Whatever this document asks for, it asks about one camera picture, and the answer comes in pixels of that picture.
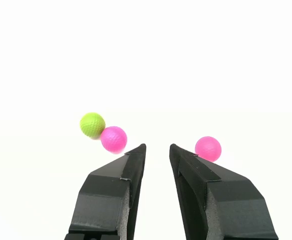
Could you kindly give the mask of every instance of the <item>pink golf ball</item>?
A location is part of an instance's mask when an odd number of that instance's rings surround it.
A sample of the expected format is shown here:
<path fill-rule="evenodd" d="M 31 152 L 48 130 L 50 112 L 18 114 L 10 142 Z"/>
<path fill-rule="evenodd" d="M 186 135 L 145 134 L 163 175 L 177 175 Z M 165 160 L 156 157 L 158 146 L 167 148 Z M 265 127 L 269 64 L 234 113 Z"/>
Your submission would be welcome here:
<path fill-rule="evenodd" d="M 127 135 L 120 127 L 110 126 L 103 130 L 100 140 L 107 151 L 117 154 L 125 148 Z"/>
<path fill-rule="evenodd" d="M 195 152 L 201 158 L 214 162 L 221 155 L 221 146 L 213 137 L 204 136 L 196 143 Z"/>

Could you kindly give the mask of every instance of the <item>ball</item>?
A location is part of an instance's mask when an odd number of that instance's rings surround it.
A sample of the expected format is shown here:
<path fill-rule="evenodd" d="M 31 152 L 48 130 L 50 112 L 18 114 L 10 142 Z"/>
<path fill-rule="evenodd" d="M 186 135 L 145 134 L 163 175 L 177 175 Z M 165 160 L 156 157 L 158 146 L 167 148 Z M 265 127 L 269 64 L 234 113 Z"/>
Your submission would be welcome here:
<path fill-rule="evenodd" d="M 95 112 L 87 113 L 80 120 L 81 131 L 90 138 L 96 139 L 100 137 L 105 127 L 104 119 Z"/>
<path fill-rule="evenodd" d="M 101 144 L 109 152 L 118 154 L 120 153 L 127 144 L 127 135 L 118 126 L 107 127 L 101 133 Z"/>
<path fill-rule="evenodd" d="M 195 152 L 201 158 L 214 162 L 221 155 L 221 146 L 213 137 L 204 136 L 196 143 Z"/>

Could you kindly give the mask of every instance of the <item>gray foam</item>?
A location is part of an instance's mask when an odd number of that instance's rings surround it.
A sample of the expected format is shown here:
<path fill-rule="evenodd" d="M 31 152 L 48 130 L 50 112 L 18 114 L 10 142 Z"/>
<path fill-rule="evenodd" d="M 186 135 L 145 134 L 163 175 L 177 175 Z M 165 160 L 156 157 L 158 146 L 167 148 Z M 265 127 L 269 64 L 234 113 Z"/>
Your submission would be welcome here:
<path fill-rule="evenodd" d="M 206 240 L 223 240 L 224 235 L 219 221 L 218 206 L 210 189 L 207 189 L 206 215 L 208 222 L 208 233 Z"/>
<path fill-rule="evenodd" d="M 120 215 L 117 223 L 117 231 L 120 240 L 127 240 L 127 224 L 129 216 L 130 188 L 127 188 L 121 203 Z"/>

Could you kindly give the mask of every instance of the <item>dimpled ball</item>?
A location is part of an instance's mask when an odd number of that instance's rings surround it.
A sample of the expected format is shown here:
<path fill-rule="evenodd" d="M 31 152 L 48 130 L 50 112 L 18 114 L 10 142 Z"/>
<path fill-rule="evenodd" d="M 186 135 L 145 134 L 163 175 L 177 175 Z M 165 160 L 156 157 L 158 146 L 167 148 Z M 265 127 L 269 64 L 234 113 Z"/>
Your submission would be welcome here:
<path fill-rule="evenodd" d="M 80 120 L 81 131 L 90 138 L 98 138 L 105 129 L 104 119 L 95 112 L 87 113 Z"/>
<path fill-rule="evenodd" d="M 204 136 L 196 143 L 195 152 L 201 158 L 214 162 L 221 155 L 221 146 L 213 137 Z"/>
<path fill-rule="evenodd" d="M 107 127 L 101 133 L 101 144 L 104 148 L 114 154 L 120 153 L 127 144 L 126 133 L 117 126 Z"/>

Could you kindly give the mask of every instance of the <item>yellow-green golf ball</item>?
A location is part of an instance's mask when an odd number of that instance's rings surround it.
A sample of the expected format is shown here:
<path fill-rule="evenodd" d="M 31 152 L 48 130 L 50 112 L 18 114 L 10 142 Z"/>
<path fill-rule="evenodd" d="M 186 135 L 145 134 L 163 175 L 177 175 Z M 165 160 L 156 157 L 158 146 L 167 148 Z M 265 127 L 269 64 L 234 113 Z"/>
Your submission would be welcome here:
<path fill-rule="evenodd" d="M 98 138 L 105 127 L 104 119 L 95 112 L 87 113 L 80 120 L 81 131 L 90 138 Z"/>

